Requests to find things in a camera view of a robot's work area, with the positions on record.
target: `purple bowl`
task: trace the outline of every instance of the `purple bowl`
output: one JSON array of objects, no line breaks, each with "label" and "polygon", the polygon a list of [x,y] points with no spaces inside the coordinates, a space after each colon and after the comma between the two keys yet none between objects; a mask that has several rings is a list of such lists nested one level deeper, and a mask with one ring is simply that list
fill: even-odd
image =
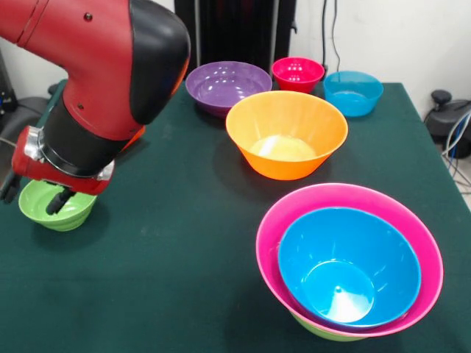
[{"label": "purple bowl", "polygon": [[203,110],[225,118],[240,100],[271,90],[272,78],[255,65],[218,61],[195,68],[186,79],[186,89]]}]

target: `green bowl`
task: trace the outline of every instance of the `green bowl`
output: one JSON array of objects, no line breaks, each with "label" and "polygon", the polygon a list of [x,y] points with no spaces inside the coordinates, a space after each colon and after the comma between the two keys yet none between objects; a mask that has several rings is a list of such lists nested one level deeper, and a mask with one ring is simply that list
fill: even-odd
[{"label": "green bowl", "polygon": [[326,340],[336,340],[337,342],[352,342],[354,340],[363,340],[363,337],[352,337],[352,336],[343,336],[343,335],[335,335],[333,333],[324,331],[323,329],[318,329],[317,327],[311,326],[307,322],[305,322],[302,318],[299,316],[291,313],[294,318],[296,319],[297,322],[301,324],[302,327],[307,329],[309,332],[322,337]]},{"label": "green bowl", "polygon": [[18,202],[21,212],[34,222],[58,232],[80,227],[90,215],[96,196],[78,193],[67,201],[59,213],[48,215],[47,205],[62,190],[62,187],[47,182],[31,181],[21,191]]}]

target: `blue bowl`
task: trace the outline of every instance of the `blue bowl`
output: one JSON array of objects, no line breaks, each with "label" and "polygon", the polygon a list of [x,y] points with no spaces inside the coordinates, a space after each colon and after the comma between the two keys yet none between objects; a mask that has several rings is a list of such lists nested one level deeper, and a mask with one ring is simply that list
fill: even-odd
[{"label": "blue bowl", "polygon": [[281,240],[278,264],[306,310],[349,329],[399,318],[420,289],[420,265],[408,241],[381,218],[351,208],[298,218]]},{"label": "blue bowl", "polygon": [[382,94],[381,82],[362,72],[339,71],[324,80],[325,100],[350,118],[369,114]]}]

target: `red robot arm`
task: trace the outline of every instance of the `red robot arm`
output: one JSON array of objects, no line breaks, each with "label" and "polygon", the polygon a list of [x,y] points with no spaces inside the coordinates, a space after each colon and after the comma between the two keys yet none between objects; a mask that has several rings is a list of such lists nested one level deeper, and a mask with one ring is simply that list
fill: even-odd
[{"label": "red robot arm", "polygon": [[0,37],[68,72],[44,128],[22,132],[13,170],[71,195],[107,187],[114,158],[165,107],[190,54],[181,20],[150,0],[0,0]]}]

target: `bowl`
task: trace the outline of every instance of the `bowl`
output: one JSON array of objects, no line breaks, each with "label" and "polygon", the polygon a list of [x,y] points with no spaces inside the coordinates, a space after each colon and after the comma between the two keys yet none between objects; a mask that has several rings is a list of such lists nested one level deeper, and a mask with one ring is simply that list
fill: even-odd
[{"label": "bowl", "polygon": [[21,212],[34,222],[58,232],[80,227],[90,215],[96,196],[77,193],[67,201],[59,213],[48,215],[47,205],[62,190],[64,189],[60,186],[32,180],[21,191],[18,201]]},{"label": "bowl", "polygon": [[[380,327],[356,332],[337,329],[312,318],[291,296],[278,268],[278,246],[288,227],[300,216],[326,207],[349,207],[376,215],[407,239],[419,259],[419,295],[408,312]],[[261,275],[275,297],[312,333],[338,341],[360,340],[400,332],[424,318],[439,298],[443,284],[442,256],[432,234],[407,207],[375,190],[350,184],[318,184],[296,190],[276,202],[258,228],[256,254]]]},{"label": "bowl", "polygon": [[281,90],[310,93],[324,76],[324,67],[305,57],[284,57],[272,66],[273,76]]},{"label": "bowl", "polygon": [[389,223],[361,210],[322,208],[298,218],[281,240],[281,277],[310,313],[337,327],[387,324],[414,303],[419,260]]},{"label": "bowl", "polygon": [[195,68],[186,89],[206,112],[225,118],[230,108],[255,93],[272,89],[272,78],[258,66],[238,61],[219,61]]},{"label": "bowl", "polygon": [[383,94],[383,85],[358,71],[339,71],[324,80],[325,99],[347,117],[369,114]]},{"label": "bowl", "polygon": [[226,127],[252,168],[278,180],[311,174],[348,133],[347,121],[332,104],[287,90],[240,101],[227,115]]}]

